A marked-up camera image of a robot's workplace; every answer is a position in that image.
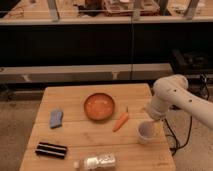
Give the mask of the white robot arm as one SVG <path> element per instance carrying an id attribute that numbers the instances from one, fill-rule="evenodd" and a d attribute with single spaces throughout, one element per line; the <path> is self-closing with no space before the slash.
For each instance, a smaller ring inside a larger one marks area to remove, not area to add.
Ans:
<path id="1" fill-rule="evenodd" d="M 155 120 L 164 119 L 171 105 L 175 105 L 213 130 L 213 103 L 188 91 L 188 80 L 176 74 L 157 79 L 153 84 L 154 95 L 146 111 Z"/>

